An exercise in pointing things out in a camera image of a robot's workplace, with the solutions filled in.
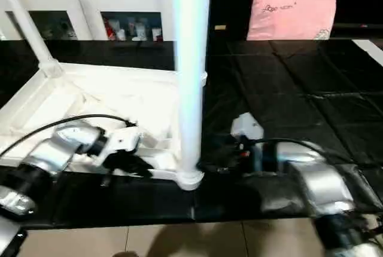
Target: glass cabinet door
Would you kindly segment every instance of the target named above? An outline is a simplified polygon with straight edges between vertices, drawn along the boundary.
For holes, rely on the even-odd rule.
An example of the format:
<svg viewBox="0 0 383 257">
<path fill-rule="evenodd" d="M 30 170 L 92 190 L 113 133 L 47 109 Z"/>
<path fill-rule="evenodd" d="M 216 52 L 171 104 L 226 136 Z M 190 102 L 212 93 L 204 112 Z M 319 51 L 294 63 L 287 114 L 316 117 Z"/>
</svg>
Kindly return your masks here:
<svg viewBox="0 0 383 257">
<path fill-rule="evenodd" d="M 44 39 L 93 39 L 79 0 L 21 1 Z M 25 39 L 8 0 L 0 0 L 0 28 L 4 39 Z"/>
<path fill-rule="evenodd" d="M 66 11 L 30 11 L 29 14 L 45 40 L 77 40 L 76 33 Z M 21 39 L 25 39 L 13 12 L 7 11 L 8 17 L 16 27 Z"/>
<path fill-rule="evenodd" d="M 109 40 L 163 41 L 161 13 L 101 12 Z"/>
<path fill-rule="evenodd" d="M 173 41 L 173 0 L 80 0 L 96 40 Z"/>
</svg>

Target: white plastic stand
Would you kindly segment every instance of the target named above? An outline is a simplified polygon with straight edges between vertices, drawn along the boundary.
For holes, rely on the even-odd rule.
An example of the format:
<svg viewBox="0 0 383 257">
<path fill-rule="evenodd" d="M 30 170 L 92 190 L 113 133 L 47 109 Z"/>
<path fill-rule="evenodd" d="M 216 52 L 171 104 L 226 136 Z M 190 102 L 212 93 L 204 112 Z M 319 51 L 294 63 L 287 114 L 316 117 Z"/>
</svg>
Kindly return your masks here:
<svg viewBox="0 0 383 257">
<path fill-rule="evenodd" d="M 20 0 L 9 0 L 9 2 L 29 45 L 39 60 L 39 68 L 44 71 L 47 77 L 54 78 L 60 76 L 59 62 L 50 54 L 29 13 L 25 10 Z"/>
<path fill-rule="evenodd" d="M 8 146 L 50 118 L 58 120 L 82 111 L 112 114 L 108 111 L 113 109 L 122 117 L 136 116 L 151 137 L 147 141 L 155 141 L 138 150 L 139 156 L 153 165 L 153 178 L 174 180 L 184 190 L 198 187 L 203 178 L 196 164 L 200 157 L 209 0 L 175 0 L 178 75 L 173 71 L 59 63 L 20 0 L 9 2 L 39 60 L 39 71 L 0 109 L 0 146 Z M 134 106 L 127 110 L 127 103 Z M 178 108 L 179 115 L 174 117 Z M 153 118 L 154 109 L 157 119 Z M 115 129 L 113 124 L 101 126 L 107 131 Z M 17 165 L 34 142 L 13 149 L 2 159 L 2 165 L 6 161 L 6 165 Z M 92 163 L 87 160 L 74 159 L 71 166 L 92 172 Z"/>
<path fill-rule="evenodd" d="M 202 124 L 201 76 L 205 70 L 209 0 L 175 0 L 175 64 L 179 74 L 181 168 L 178 184 L 194 190 L 203 173 L 200 157 Z"/>
</svg>

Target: pink pillow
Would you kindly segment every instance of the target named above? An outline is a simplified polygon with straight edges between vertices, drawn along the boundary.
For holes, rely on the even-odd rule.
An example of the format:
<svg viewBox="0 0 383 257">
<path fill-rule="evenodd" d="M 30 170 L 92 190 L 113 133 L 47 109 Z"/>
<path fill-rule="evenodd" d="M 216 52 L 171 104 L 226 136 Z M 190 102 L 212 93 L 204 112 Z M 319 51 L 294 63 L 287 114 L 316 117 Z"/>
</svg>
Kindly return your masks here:
<svg viewBox="0 0 383 257">
<path fill-rule="evenodd" d="M 328 39 L 336 0 L 253 0 L 247 40 Z"/>
</svg>

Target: white tray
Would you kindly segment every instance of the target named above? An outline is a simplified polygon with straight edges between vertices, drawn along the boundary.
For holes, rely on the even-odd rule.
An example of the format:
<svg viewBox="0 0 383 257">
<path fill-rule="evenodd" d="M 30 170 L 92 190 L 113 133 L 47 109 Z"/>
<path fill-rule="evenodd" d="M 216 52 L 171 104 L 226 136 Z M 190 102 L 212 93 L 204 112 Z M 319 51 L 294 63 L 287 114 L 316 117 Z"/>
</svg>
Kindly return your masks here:
<svg viewBox="0 0 383 257">
<path fill-rule="evenodd" d="M 0 109 L 0 151 L 30 131 L 53 121 L 80 114 L 112 114 L 137 122 L 150 138 L 140 146 L 143 155 L 158 151 L 159 178 L 173 179 L 180 160 L 177 73 L 151 69 L 122 68 L 61 63 L 63 75 L 46 78 L 39 70 Z M 90 124 L 110 131 L 123 123 L 90 118 Z M 12 149 L 0 162 L 16 166 L 40 140 L 46 130 Z M 76 156 L 70 167 L 81 172 L 100 172 L 89 157 Z"/>
</svg>

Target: silver metal part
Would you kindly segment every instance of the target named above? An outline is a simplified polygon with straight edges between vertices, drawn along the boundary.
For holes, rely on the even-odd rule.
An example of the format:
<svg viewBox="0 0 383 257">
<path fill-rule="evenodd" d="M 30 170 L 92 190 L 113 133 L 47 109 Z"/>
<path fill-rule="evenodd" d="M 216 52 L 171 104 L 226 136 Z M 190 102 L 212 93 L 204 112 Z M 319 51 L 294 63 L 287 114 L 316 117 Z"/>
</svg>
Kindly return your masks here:
<svg viewBox="0 0 383 257">
<path fill-rule="evenodd" d="M 77 146 L 80 150 L 79 154 L 83 154 L 92 147 L 100 134 L 99 128 L 91 126 L 85 121 L 71 121 L 56 127 L 53 137 Z"/>
<path fill-rule="evenodd" d="M 67 167 L 79 145 L 57 137 L 44 139 L 22 160 L 22 163 L 39 167 L 56 176 Z"/>
<path fill-rule="evenodd" d="M 33 212 L 36 206 L 35 202 L 28 196 L 25 196 L 11 188 L 0 185 L 0 205 L 4 209 L 23 216 Z"/>
<path fill-rule="evenodd" d="M 363 243 L 350 249 L 327 251 L 326 257 L 383 257 L 380 248 L 372 243 Z"/>
<path fill-rule="evenodd" d="M 0 255 L 6 251 L 19 230 L 19 224 L 0 216 Z"/>
<path fill-rule="evenodd" d="M 297 173 L 312 216 L 332 215 L 355 208 L 342 176 L 319 153 L 302 145 L 286 142 L 278 144 L 277 157 L 281 164 L 289 163 Z"/>
<path fill-rule="evenodd" d="M 299 181 L 311 215 L 333 215 L 355 208 L 354 200 L 338 171 L 322 162 L 290 162 Z"/>
<path fill-rule="evenodd" d="M 321 150 L 320 146 L 312 142 L 305 143 L 314 148 L 317 148 L 318 150 Z M 287 161 L 299 161 L 302 163 L 313 161 L 325 162 L 324 157 L 321 156 L 318 152 L 293 142 L 280 142 L 276 147 L 276 157 L 280 163 Z"/>
</svg>

